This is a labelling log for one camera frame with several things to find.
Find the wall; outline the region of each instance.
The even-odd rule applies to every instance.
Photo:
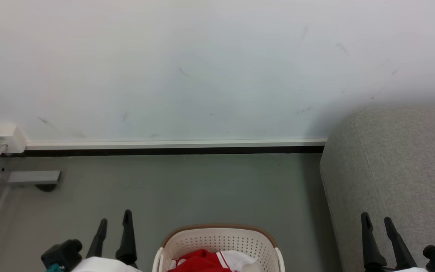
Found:
[[[326,138],[435,100],[435,1],[0,0],[0,122],[30,143]]]

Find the white outlet box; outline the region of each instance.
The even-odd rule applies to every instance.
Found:
[[[5,153],[23,153],[26,143],[25,136],[15,124],[0,124],[0,150],[7,145]]]

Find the black baseboard strip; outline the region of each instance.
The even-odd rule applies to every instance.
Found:
[[[203,155],[203,154],[259,154],[259,153],[322,153],[324,146],[280,147],[216,147],[216,148],[134,148],[90,150],[26,150],[21,154],[2,157],[75,157],[125,155]]]

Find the perforated basket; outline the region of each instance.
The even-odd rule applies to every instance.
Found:
[[[167,272],[172,259],[199,249],[240,251],[259,262],[263,272],[285,272],[283,256],[273,237],[257,227],[237,224],[201,224],[176,229],[157,251],[152,272]]]

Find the baseboard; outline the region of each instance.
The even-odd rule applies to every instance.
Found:
[[[10,157],[321,153],[325,138],[232,141],[30,142]]]

